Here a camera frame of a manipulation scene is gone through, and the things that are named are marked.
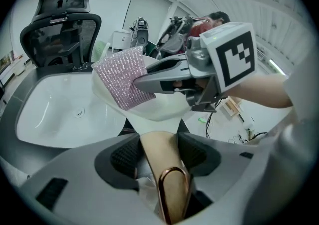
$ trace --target white sink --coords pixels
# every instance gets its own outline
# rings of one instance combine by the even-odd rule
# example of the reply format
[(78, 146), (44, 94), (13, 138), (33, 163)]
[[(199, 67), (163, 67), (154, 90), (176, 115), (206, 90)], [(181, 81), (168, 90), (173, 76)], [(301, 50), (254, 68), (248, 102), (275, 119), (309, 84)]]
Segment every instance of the white sink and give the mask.
[(43, 79), (29, 96), (17, 123), (17, 137), (50, 147), (75, 148), (117, 136), (125, 117), (91, 90), (90, 73)]

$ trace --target gray countertop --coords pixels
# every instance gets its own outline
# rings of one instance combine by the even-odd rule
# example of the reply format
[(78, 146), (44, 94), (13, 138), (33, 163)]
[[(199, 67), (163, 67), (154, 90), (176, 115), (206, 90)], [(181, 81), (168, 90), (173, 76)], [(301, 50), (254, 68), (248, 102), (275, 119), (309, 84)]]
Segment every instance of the gray countertop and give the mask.
[[(78, 72), (91, 71), (92, 68), (88, 66), (85, 70)], [(50, 75), (70, 72), (76, 73), (77, 71), (73, 71), (72, 68), (64, 65), (49, 66), (31, 71), (17, 88), (3, 113), (0, 122), (0, 156), (27, 174), (34, 174), (54, 157), (68, 149), (42, 146), (19, 140), (16, 135), (17, 119), (26, 100), (40, 80)], [(119, 135), (131, 133), (132, 130), (132, 126), (126, 120)], [(184, 121), (181, 121), (179, 131), (188, 132)]]

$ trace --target pink sponge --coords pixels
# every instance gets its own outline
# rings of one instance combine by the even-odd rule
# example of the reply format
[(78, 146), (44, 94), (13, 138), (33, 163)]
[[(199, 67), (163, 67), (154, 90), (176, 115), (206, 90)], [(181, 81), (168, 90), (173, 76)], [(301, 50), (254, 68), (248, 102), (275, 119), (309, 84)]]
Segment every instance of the pink sponge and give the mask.
[(92, 64), (117, 105), (127, 111), (155, 98), (153, 93), (139, 91), (133, 81), (147, 74), (143, 61), (143, 47), (133, 47)]

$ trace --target black office chair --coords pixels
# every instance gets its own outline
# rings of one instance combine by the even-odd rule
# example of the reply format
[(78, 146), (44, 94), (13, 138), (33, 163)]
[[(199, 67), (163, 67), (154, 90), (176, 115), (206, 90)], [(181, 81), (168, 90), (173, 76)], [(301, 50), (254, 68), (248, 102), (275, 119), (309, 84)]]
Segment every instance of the black office chair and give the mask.
[(101, 18), (89, 12), (89, 0), (39, 0), (32, 23), (20, 35), (32, 62), (37, 67), (91, 62)]

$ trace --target ceiling light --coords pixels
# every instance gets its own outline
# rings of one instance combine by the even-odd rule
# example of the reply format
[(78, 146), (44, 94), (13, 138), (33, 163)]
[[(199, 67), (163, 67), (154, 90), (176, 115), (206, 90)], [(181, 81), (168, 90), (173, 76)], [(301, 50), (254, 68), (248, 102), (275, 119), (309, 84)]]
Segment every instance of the ceiling light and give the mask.
[(282, 74), (282, 75), (286, 75), (282, 69), (280, 69), (280, 67), (278, 65), (275, 64), (275, 62), (273, 60), (269, 60), (269, 62)]

